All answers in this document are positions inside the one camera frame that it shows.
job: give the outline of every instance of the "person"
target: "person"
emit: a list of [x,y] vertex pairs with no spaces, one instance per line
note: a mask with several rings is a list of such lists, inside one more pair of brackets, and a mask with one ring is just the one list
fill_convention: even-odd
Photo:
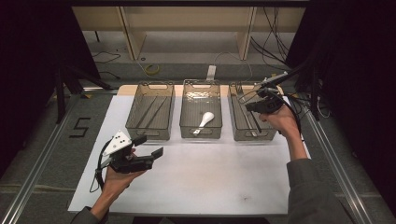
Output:
[[[291,111],[282,105],[273,114],[260,114],[260,120],[270,124],[286,138],[290,152],[287,170],[290,182],[288,223],[347,223],[347,213],[332,194],[329,187],[320,180],[313,162],[308,159],[300,132]],[[104,189],[90,210],[85,207],[72,220],[73,224],[98,223],[110,205],[129,184],[144,172],[118,174],[107,168]]]

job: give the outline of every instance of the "white spoon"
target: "white spoon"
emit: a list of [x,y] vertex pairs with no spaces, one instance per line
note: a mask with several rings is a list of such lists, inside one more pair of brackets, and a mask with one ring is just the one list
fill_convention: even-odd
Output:
[[212,120],[215,117],[215,115],[212,112],[206,112],[204,113],[204,115],[202,116],[202,121],[201,124],[199,125],[200,129],[195,130],[195,132],[193,134],[198,134],[202,128],[205,127],[205,125]]

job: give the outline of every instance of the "cabinet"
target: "cabinet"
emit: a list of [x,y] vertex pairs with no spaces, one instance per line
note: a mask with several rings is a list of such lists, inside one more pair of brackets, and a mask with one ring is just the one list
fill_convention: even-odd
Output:
[[[235,32],[239,57],[248,55],[252,32],[269,32],[262,7],[73,7],[81,30],[123,31],[132,60],[137,59],[149,31]],[[270,21],[273,8],[265,11]],[[279,32],[295,33],[302,7],[278,11]]]

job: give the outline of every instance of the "white paper sheet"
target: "white paper sheet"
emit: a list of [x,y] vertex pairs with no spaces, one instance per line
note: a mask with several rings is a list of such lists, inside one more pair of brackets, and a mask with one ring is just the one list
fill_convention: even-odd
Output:
[[[69,211],[92,206],[100,190],[90,187],[100,150],[125,123],[133,96],[114,96]],[[181,97],[175,100],[171,139],[136,148],[137,156],[159,147],[163,156],[112,204],[110,211],[144,216],[259,216],[287,214],[290,156],[286,139],[243,143],[233,140],[227,97],[221,97],[220,139],[182,139]]]

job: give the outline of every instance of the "transparent storage box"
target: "transparent storage box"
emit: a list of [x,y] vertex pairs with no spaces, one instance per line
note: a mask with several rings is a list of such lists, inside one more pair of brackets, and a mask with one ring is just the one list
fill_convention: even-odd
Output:
[[175,86],[170,82],[141,82],[126,122],[132,138],[145,134],[148,140],[169,140]]
[[[199,128],[205,112],[214,118]],[[220,85],[217,80],[186,79],[180,115],[183,138],[220,138],[222,127]]]
[[262,98],[255,91],[260,86],[254,86],[254,82],[232,82],[229,85],[228,101],[231,114],[231,124],[233,126],[233,140],[235,141],[261,141],[273,140],[276,130],[268,123],[259,119],[259,113],[253,112],[253,116],[260,125],[262,132],[257,130],[256,123],[247,112],[244,104],[240,102],[248,101],[249,103],[260,101]]

